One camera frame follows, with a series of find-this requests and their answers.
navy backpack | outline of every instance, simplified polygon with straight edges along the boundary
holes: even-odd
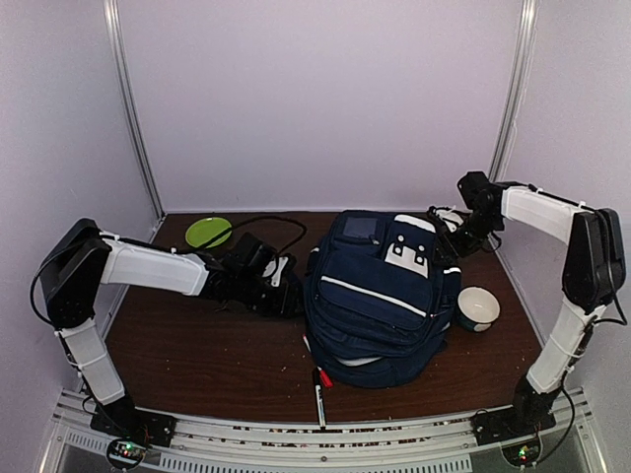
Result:
[[[305,285],[315,362],[362,387],[414,379],[445,344],[460,269],[433,264],[434,225],[346,211],[311,252]]]

black cable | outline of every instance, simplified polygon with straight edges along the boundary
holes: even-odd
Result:
[[[232,232],[232,231],[234,231],[236,229],[240,229],[241,227],[244,227],[246,225],[253,224],[254,222],[260,222],[260,221],[264,221],[264,220],[272,220],[272,221],[276,221],[276,222],[286,222],[288,224],[296,225],[296,226],[300,227],[301,230],[302,230],[300,236],[298,236],[297,238],[294,238],[292,241],[290,241],[288,244],[286,244],[283,248],[281,248],[280,251],[277,252],[277,254],[278,253],[282,253],[287,248],[289,248],[290,246],[292,246],[293,244],[298,242],[307,233],[307,227],[304,224],[302,224],[301,222],[299,222],[299,221],[297,221],[295,219],[290,219],[288,217],[279,217],[279,216],[276,216],[276,215],[262,215],[262,216],[258,216],[258,217],[252,217],[251,219],[243,220],[242,222],[239,222],[238,224],[234,224],[233,226],[223,230],[222,232],[219,232],[217,235],[213,236],[209,240],[204,241],[203,243],[201,243],[201,244],[199,244],[197,246],[194,246],[193,248],[190,248],[190,249],[178,250],[176,252],[176,254],[191,254],[191,253],[195,253],[195,252],[199,251],[200,249],[206,249],[209,245],[211,245],[212,243],[217,241],[219,238],[227,235],[228,233],[230,233],[230,232]]]
[[[609,286],[611,287],[613,303],[615,305],[615,308],[618,310],[618,313],[620,314],[619,319],[602,318],[600,320],[596,320],[594,322],[594,326],[598,325],[599,323],[606,323],[606,322],[615,323],[617,325],[622,325],[622,326],[627,326],[629,322],[627,321],[627,317],[624,314],[624,311],[622,310],[622,306],[620,305],[620,301],[618,300],[617,290],[615,289],[615,285],[613,284],[613,273],[611,271],[611,261],[609,260],[611,256],[611,253],[610,253],[611,247],[609,245],[609,239],[611,238],[611,230],[602,212],[600,210],[594,210],[594,212],[598,216],[600,221],[602,222],[602,226],[604,227],[604,230],[606,232],[606,235],[604,236],[604,254],[605,254],[605,258],[607,259],[607,279],[609,280]]]
[[[570,409],[572,409],[572,417],[570,417],[570,423],[568,424],[568,428],[563,433],[563,436],[561,437],[561,439],[557,441],[556,445],[554,445],[543,457],[537,458],[535,461],[533,461],[533,463],[531,463],[528,466],[539,465],[540,463],[543,463],[545,460],[547,460],[552,455],[552,453],[554,453],[561,446],[561,444],[565,441],[565,439],[568,437],[570,432],[572,432],[572,427],[574,427],[574,421],[576,419],[576,407],[574,406],[574,401],[572,400],[572,397],[570,397],[570,394],[568,394],[568,391],[565,389],[565,376],[566,375],[567,375],[567,372],[565,372],[565,374],[563,375],[563,379],[561,381],[561,392],[563,392],[563,394],[567,398],[568,402],[570,403]]]
[[[59,256],[62,256],[63,254],[71,250],[74,250],[75,248],[81,246],[84,243],[85,243],[84,241],[77,241],[73,244],[66,246],[63,249],[60,249],[56,253],[50,255],[48,258],[46,258],[46,260],[43,263],[41,263],[41,266],[39,266],[39,269],[37,270],[37,272],[35,273],[35,276],[33,277],[33,280],[31,281],[31,289],[29,292],[29,296],[31,300],[31,308],[33,309],[33,312],[35,313],[37,318],[39,318],[39,320],[41,320],[42,322],[47,323],[48,325],[52,325],[52,322],[49,319],[47,319],[39,311],[39,309],[37,308],[37,305],[35,304],[35,287],[37,286],[37,281],[39,280],[39,277],[41,276],[41,273],[43,272],[43,270],[46,269],[50,263],[52,263]]]

white bowl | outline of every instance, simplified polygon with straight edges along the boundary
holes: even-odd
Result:
[[[500,315],[500,303],[495,296],[482,288],[472,287],[460,291],[457,305],[463,315],[458,322],[474,332],[483,332]]]

lavender wall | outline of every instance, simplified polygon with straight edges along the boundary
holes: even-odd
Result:
[[[622,218],[631,254],[631,4],[541,2],[526,100],[506,178]],[[560,307],[563,246],[512,225],[502,254],[543,338]],[[631,312],[631,283],[620,300]],[[611,309],[609,316],[616,316]],[[631,329],[601,326],[570,376],[585,387],[614,472],[628,470]]]
[[[77,380],[50,328],[31,313],[31,277],[80,217],[142,238],[153,217],[103,2],[3,1],[0,44],[0,469],[28,472],[61,386]],[[113,294],[100,298],[99,313]]]
[[[128,0],[170,211],[419,209],[488,169],[520,0]]]

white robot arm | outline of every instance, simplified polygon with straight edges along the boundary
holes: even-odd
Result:
[[[604,321],[606,307],[617,304],[625,261],[613,210],[592,209],[531,185],[493,183],[483,172],[468,173],[458,188],[473,212],[455,230],[443,226],[441,258],[458,259],[477,251],[490,234],[504,229],[505,219],[527,224],[568,248],[561,277],[563,301],[554,329],[518,383],[512,408],[473,419],[478,443],[483,444],[529,433],[541,423],[545,426],[546,420],[554,422],[549,411],[565,376],[585,352],[594,327]],[[626,324],[626,319],[616,322]]]
[[[34,310],[54,327],[97,402],[93,429],[125,434],[139,443],[149,436],[151,444],[167,446],[175,419],[135,408],[93,320],[99,286],[127,284],[238,301],[264,316],[291,317],[303,311],[302,286],[291,271],[294,264],[293,256],[278,255],[251,234],[215,258],[203,250],[176,251],[121,238],[82,219],[50,252],[34,279],[41,279],[48,319],[35,304]]]

